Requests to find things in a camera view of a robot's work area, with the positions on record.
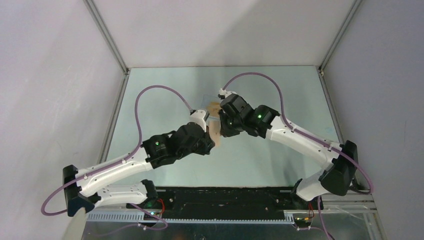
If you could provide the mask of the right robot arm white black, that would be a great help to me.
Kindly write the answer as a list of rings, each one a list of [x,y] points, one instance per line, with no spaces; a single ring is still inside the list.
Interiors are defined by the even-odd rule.
[[[313,158],[321,169],[312,176],[296,182],[291,194],[291,204],[304,209],[314,198],[331,193],[345,196],[350,189],[358,163],[357,145],[320,138],[293,124],[284,123],[281,114],[266,105],[253,109],[240,95],[221,89],[220,134],[233,137],[245,132],[286,145],[295,151]]]

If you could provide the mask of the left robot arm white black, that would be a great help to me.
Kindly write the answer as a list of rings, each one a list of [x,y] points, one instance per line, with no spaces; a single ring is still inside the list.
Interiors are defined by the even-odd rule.
[[[137,173],[171,165],[190,154],[208,155],[214,147],[209,130],[189,122],[176,131],[151,136],[128,156],[85,169],[68,165],[62,170],[66,213],[72,217],[81,208],[90,212],[118,204],[142,204],[145,208],[153,208],[158,194],[151,180],[143,179],[131,185],[115,183]]]

